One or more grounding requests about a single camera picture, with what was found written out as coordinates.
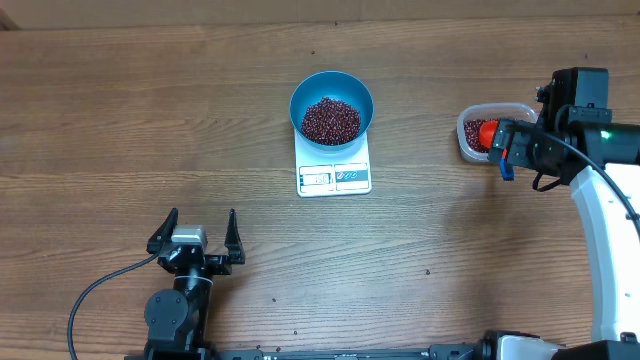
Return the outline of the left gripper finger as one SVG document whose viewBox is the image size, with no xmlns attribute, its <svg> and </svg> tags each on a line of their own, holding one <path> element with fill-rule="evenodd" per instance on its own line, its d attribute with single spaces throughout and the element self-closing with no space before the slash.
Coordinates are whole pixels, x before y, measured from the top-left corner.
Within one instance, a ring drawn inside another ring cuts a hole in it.
<svg viewBox="0 0 640 360">
<path fill-rule="evenodd" d="M 227 231 L 225 235 L 224 246 L 228 250 L 230 258 L 244 258 L 245 251 L 239 235 L 237 214 L 234 209 L 229 211 Z"/>
<path fill-rule="evenodd" d="M 146 251 L 149 254 L 157 254 L 166 243 L 171 241 L 171 236 L 177 225 L 178 217 L 179 210 L 177 208 L 172 208 L 164 222 L 149 238 L 146 245 Z"/>
</svg>

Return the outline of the orange measuring scoop blue handle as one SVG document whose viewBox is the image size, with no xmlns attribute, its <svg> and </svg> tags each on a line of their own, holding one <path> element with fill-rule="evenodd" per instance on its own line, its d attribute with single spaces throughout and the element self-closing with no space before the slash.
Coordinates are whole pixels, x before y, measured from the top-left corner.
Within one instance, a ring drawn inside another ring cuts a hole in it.
<svg viewBox="0 0 640 360">
<path fill-rule="evenodd" d="M 513 181 L 515 172 L 513 166 L 508 163 L 513 134 L 500 127 L 500 120 L 489 120 L 481 125 L 478 139 L 488 150 L 488 161 L 499 165 L 502 179 Z"/>
</svg>

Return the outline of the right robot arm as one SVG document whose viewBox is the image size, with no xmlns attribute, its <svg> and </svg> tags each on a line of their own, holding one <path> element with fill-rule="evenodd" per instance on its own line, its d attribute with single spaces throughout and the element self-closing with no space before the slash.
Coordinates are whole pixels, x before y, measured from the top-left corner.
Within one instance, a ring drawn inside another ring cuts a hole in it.
<svg viewBox="0 0 640 360">
<path fill-rule="evenodd" d="M 566 347 L 489 331 L 477 359 L 636 359 L 639 356 L 639 128 L 616 123 L 604 68 L 557 70 L 537 90 L 536 122 L 501 119 L 484 139 L 506 181 L 517 167 L 566 185 L 582 222 L 593 290 L 588 344 Z"/>
</svg>

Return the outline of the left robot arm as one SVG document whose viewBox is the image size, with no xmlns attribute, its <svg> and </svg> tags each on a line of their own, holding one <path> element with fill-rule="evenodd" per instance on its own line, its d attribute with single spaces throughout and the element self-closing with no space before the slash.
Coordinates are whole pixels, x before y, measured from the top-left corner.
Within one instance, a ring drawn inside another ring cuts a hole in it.
<svg viewBox="0 0 640 360">
<path fill-rule="evenodd" d="M 180 225 L 172 209 L 147 242 L 147 252 L 174 276 L 173 286 L 153 294 L 145 306 L 147 341 L 139 355 L 126 360 L 217 359 L 214 346 L 205 340 L 211 289 L 215 276 L 232 273 L 245 263 L 236 211 L 229 211 L 223 255 L 206 252 L 208 240 L 201 225 Z"/>
</svg>

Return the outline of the white kitchen scale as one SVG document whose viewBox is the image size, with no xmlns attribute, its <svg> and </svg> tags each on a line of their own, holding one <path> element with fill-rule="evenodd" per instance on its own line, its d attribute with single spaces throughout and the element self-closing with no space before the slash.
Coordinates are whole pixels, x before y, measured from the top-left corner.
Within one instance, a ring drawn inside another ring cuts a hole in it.
<svg viewBox="0 0 640 360">
<path fill-rule="evenodd" d="M 366 133 L 344 148 L 321 149 L 294 133 L 296 191 L 302 198 L 363 195 L 372 190 Z"/>
</svg>

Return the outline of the red beans in bowl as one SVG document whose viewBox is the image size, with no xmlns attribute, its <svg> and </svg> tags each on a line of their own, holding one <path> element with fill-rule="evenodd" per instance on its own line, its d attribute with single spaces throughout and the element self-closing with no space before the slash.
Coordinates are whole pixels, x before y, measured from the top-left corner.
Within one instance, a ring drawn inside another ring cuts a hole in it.
<svg viewBox="0 0 640 360">
<path fill-rule="evenodd" d="M 301 132 L 314 143 L 338 146 L 356 139 L 360 126 L 357 109 L 344 101 L 323 97 L 307 108 Z"/>
</svg>

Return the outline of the blue bowl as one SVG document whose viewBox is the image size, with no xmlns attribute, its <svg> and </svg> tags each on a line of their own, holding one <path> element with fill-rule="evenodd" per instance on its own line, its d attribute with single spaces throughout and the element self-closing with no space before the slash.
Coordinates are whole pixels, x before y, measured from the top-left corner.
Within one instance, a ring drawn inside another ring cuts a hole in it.
<svg viewBox="0 0 640 360">
<path fill-rule="evenodd" d="M 367 133 L 375 114 L 373 96 L 360 79 L 341 71 L 323 71 L 313 74 L 295 88 L 289 103 L 289 117 L 295 132 L 304 136 L 301 132 L 303 116 L 309 106 L 318 103 L 323 97 L 344 101 L 357 109 L 361 117 L 360 132 L 357 138 Z M 329 147 L 338 149 L 338 147 L 344 148 L 346 144 L 318 145 L 321 149 Z"/>
</svg>

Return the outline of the clear plastic container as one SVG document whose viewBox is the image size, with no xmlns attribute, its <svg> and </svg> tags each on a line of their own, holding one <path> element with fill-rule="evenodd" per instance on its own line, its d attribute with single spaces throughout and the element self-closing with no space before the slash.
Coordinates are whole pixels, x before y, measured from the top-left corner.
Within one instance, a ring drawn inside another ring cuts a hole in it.
<svg viewBox="0 0 640 360">
<path fill-rule="evenodd" d="M 488 164 L 488 154 L 476 151 L 469 143 L 465 124 L 475 120 L 513 118 L 536 123 L 538 114 L 526 104 L 515 102 L 485 103 L 472 105 L 462 111 L 458 117 L 456 133 L 462 158 L 470 163 Z"/>
</svg>

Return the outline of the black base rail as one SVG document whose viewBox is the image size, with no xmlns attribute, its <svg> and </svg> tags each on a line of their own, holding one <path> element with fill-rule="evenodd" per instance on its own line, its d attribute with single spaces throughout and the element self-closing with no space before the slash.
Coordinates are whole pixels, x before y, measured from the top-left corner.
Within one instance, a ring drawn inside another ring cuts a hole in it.
<svg viewBox="0 0 640 360">
<path fill-rule="evenodd" d="M 488 330 L 475 343 L 432 344 L 424 349 L 328 350 L 266 352 L 259 349 L 221 351 L 222 360 L 549 360 L 565 346 L 539 336 Z"/>
</svg>

